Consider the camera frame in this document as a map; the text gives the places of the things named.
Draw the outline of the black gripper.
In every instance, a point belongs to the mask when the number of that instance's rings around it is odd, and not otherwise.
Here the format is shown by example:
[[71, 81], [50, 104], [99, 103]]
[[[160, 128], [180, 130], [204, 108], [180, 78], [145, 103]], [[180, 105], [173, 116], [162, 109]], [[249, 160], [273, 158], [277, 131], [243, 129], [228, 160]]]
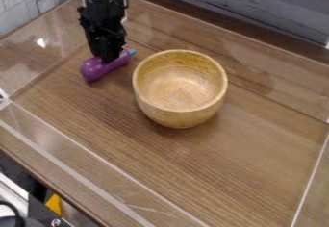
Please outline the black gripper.
[[124, 50], [126, 30], [122, 22], [128, 8], [129, 0], [82, 0], [78, 8], [91, 53], [101, 56], [105, 63], [113, 62]]

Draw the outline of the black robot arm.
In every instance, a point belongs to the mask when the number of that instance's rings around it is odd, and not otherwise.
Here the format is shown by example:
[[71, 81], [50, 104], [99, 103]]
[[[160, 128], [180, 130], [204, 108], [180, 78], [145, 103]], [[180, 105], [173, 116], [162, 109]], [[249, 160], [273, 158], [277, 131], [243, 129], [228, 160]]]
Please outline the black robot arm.
[[122, 21], [129, 0], [82, 1], [78, 12], [91, 53], [103, 60], [103, 63], [110, 63], [120, 57], [126, 44]]

